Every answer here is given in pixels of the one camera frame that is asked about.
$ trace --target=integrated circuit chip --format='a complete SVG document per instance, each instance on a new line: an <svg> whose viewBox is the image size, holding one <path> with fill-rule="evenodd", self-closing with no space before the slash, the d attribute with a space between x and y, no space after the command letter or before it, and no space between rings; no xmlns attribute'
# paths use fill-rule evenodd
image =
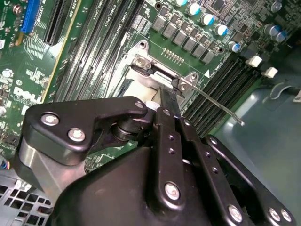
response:
<svg viewBox="0 0 301 226"><path fill-rule="evenodd" d="M196 49L193 51L192 54L195 57L200 58L203 55L203 53L205 53L206 50L207 49L204 46L198 44L198 46L196 47Z"/></svg>
<svg viewBox="0 0 301 226"><path fill-rule="evenodd" d="M211 42L211 44L209 45L209 49L213 50L216 47L216 42Z"/></svg>
<svg viewBox="0 0 301 226"><path fill-rule="evenodd" d="M165 6L162 7L161 11L160 11L160 15L161 16L166 16L166 14L169 12L169 9Z"/></svg>
<svg viewBox="0 0 301 226"><path fill-rule="evenodd" d="M190 38L187 40L185 45L183 46L184 50L191 52L193 47L196 45L197 41L195 41L193 38Z"/></svg>
<svg viewBox="0 0 301 226"><path fill-rule="evenodd" d="M215 2L212 5L212 8L214 8L216 11L220 11L224 4L224 0L215 0Z"/></svg>
<svg viewBox="0 0 301 226"><path fill-rule="evenodd" d="M212 51L208 51L207 53L204 54L204 57L202 58L202 61L205 63L205 64L208 64L212 61L213 57L214 57L214 52Z"/></svg>
<svg viewBox="0 0 301 226"><path fill-rule="evenodd" d="M174 42L175 44L177 44L178 46L180 46L180 45L183 44L183 42L184 42L184 40L186 39L186 37L187 37L187 34L185 34L185 32L179 31L179 32L176 34L176 36L174 37L173 42Z"/></svg>
<svg viewBox="0 0 301 226"><path fill-rule="evenodd" d="M240 31L241 31L241 32L245 32L247 28L248 28L248 26L244 24L244 25L241 27Z"/></svg>
<svg viewBox="0 0 301 226"><path fill-rule="evenodd" d="M152 24L152 28L159 32L165 24L166 19L161 16L157 16L155 22Z"/></svg>
<svg viewBox="0 0 301 226"><path fill-rule="evenodd" d="M189 26L189 23L186 22L186 21L184 21L183 24L182 24L182 26L181 26L181 29L182 29L183 31L186 31L186 29L187 29L188 26Z"/></svg>
<svg viewBox="0 0 301 226"><path fill-rule="evenodd" d="M199 30L197 28L193 28L192 32L190 33L190 35L195 38L196 35L199 33Z"/></svg>
<svg viewBox="0 0 301 226"><path fill-rule="evenodd" d="M171 23L168 23L168 25L166 26L162 34L167 38L171 38L171 36L173 36L176 30L177 30L176 26L174 26Z"/></svg>
<svg viewBox="0 0 301 226"><path fill-rule="evenodd" d="M199 42L204 44L207 41L207 39L208 37L203 35Z"/></svg>
<svg viewBox="0 0 301 226"><path fill-rule="evenodd" d="M179 18L180 18L180 16L178 16L177 14L174 14L173 17L171 18L170 22L175 24Z"/></svg>
<svg viewBox="0 0 301 226"><path fill-rule="evenodd" d="M253 40L258 40L260 38L260 33L254 32L251 36L251 39Z"/></svg>
<svg viewBox="0 0 301 226"><path fill-rule="evenodd" d="M236 32L236 34L233 37L233 41L240 42L244 38L244 35L241 32Z"/></svg>

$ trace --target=robotic arm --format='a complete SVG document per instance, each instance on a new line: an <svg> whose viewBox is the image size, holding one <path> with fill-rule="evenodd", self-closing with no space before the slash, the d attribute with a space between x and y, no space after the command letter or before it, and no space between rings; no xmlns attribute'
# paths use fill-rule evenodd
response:
<svg viewBox="0 0 301 226"><path fill-rule="evenodd" d="M215 137L200 140L172 93L36 105L17 174L55 203L48 226L293 226L289 210ZM107 147L137 148L86 174Z"/></svg>

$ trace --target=capacitor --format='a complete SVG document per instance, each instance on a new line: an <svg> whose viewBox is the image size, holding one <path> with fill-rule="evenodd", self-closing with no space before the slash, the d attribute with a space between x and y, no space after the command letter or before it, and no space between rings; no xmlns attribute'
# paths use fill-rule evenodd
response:
<svg viewBox="0 0 301 226"><path fill-rule="evenodd" d="M211 25L214 22L214 17L213 15L209 14L209 13L204 13L201 18L200 18L201 24L202 25Z"/></svg>
<svg viewBox="0 0 301 226"><path fill-rule="evenodd" d="M278 2L278 1L275 1L272 6L271 6L271 12L272 13L276 13L278 12L279 10L281 10L282 8L282 3L281 2Z"/></svg>
<svg viewBox="0 0 301 226"><path fill-rule="evenodd" d="M4 116L6 114L6 109L5 107L1 106L0 107L0 117Z"/></svg>
<svg viewBox="0 0 301 226"><path fill-rule="evenodd" d="M216 35L220 35L220 36L223 36L225 34L227 34L228 32L228 28L226 25L222 25L222 24L217 24L215 27L214 27L214 33Z"/></svg>
<svg viewBox="0 0 301 226"><path fill-rule="evenodd" d="M179 7L185 5L186 3L187 0L174 0L174 4Z"/></svg>
<svg viewBox="0 0 301 226"><path fill-rule="evenodd" d="M234 52L237 53L240 50L240 45L234 41L229 42L228 48Z"/></svg>
<svg viewBox="0 0 301 226"><path fill-rule="evenodd" d="M195 16L197 14L199 14L201 11L201 6L197 3L191 3L187 6L187 13L190 16Z"/></svg>
<svg viewBox="0 0 301 226"><path fill-rule="evenodd" d="M287 38L287 33L285 31L282 31L277 35L272 36L271 38L276 42L283 42Z"/></svg>
<svg viewBox="0 0 301 226"><path fill-rule="evenodd" d="M280 32L280 26L267 24L264 26L263 32L266 35L275 36Z"/></svg>

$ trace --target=blue-topped capacitor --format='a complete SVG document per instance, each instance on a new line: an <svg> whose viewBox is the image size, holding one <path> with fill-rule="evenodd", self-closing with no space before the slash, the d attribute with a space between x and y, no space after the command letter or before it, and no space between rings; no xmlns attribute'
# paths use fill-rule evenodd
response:
<svg viewBox="0 0 301 226"><path fill-rule="evenodd" d="M219 35L219 36L223 36L223 35L226 35L228 32L228 28L226 25L222 25L222 24L217 24L215 27L214 27L214 33L216 35Z"/></svg>
<svg viewBox="0 0 301 226"><path fill-rule="evenodd" d="M273 24L267 24L264 26L263 32L266 35L275 36L280 32L280 26L273 25Z"/></svg>
<svg viewBox="0 0 301 226"><path fill-rule="evenodd" d="M186 3L187 3L187 0L174 0L174 4L179 7L186 5Z"/></svg>
<svg viewBox="0 0 301 226"><path fill-rule="evenodd" d="M285 31L279 32L277 35L271 37L272 40L276 42L283 42L287 38L287 33Z"/></svg>
<svg viewBox="0 0 301 226"><path fill-rule="evenodd" d="M239 45L238 43L234 42L234 41L231 41L231 42L229 42L229 44L228 44L228 48L229 48L232 52L237 53L237 52L239 52L239 50L240 50L240 45Z"/></svg>
<svg viewBox="0 0 301 226"><path fill-rule="evenodd" d="M199 14L201 11L201 6L197 3L191 3L187 6L187 13L190 16L195 16L197 14Z"/></svg>
<svg viewBox="0 0 301 226"><path fill-rule="evenodd" d="M204 13L200 18L200 22L202 25L211 25L214 22L214 17L212 14Z"/></svg>

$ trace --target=screw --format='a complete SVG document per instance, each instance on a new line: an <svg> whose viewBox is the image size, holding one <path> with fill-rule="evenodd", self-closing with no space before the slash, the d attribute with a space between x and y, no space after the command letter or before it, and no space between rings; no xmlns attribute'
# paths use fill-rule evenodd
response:
<svg viewBox="0 0 301 226"><path fill-rule="evenodd" d="M14 13L15 15L19 16L19 15L22 14L22 12L23 12L22 6L20 6L19 4L14 5L14 7L13 7L13 13Z"/></svg>
<svg viewBox="0 0 301 226"><path fill-rule="evenodd" d="M269 208L269 213L271 214L271 216L275 221L280 221L280 216L277 214L277 212L274 209Z"/></svg>
<svg viewBox="0 0 301 226"><path fill-rule="evenodd" d="M136 59L136 62L135 64L138 66L138 67L145 67L146 65L146 62L144 59L142 59L141 57Z"/></svg>
<svg viewBox="0 0 301 226"><path fill-rule="evenodd" d="M165 192L167 196L172 200L178 200L180 198L179 189L172 183L165 184Z"/></svg>
<svg viewBox="0 0 301 226"><path fill-rule="evenodd" d="M68 137L75 142L81 142L86 138L86 135L81 129L71 129L68 132Z"/></svg>
<svg viewBox="0 0 301 226"><path fill-rule="evenodd" d="M281 214L284 217L284 219L287 220L288 222L292 221L290 215L288 215L288 213L285 210L281 210Z"/></svg>
<svg viewBox="0 0 301 226"><path fill-rule="evenodd" d="M192 75L191 75L191 79L192 79L192 80L195 80L196 78L197 78L197 74L192 74Z"/></svg>
<svg viewBox="0 0 301 226"><path fill-rule="evenodd" d="M167 115L167 116L170 116L170 113L168 110L164 109L163 112Z"/></svg>
<svg viewBox="0 0 301 226"><path fill-rule="evenodd" d="M48 126L55 126L59 123L59 119L54 114L45 114L41 117L42 123Z"/></svg>
<svg viewBox="0 0 301 226"><path fill-rule="evenodd" d="M135 105L139 108L143 108L143 105L140 101L135 102Z"/></svg>
<svg viewBox="0 0 301 226"><path fill-rule="evenodd" d="M187 125L187 126L190 126L190 122L187 120L187 119L184 119L184 123Z"/></svg>
<svg viewBox="0 0 301 226"><path fill-rule="evenodd" d="M241 215L241 213L239 212L239 210L238 210L235 206L230 205L230 206L228 207L228 211L229 211L231 217L232 217L235 221L237 221L237 222L239 222L239 223L243 221L243 216Z"/></svg>
<svg viewBox="0 0 301 226"><path fill-rule="evenodd" d="M214 145L217 144L217 141L216 141L214 138L211 137L210 140L211 140L211 142L212 142Z"/></svg>

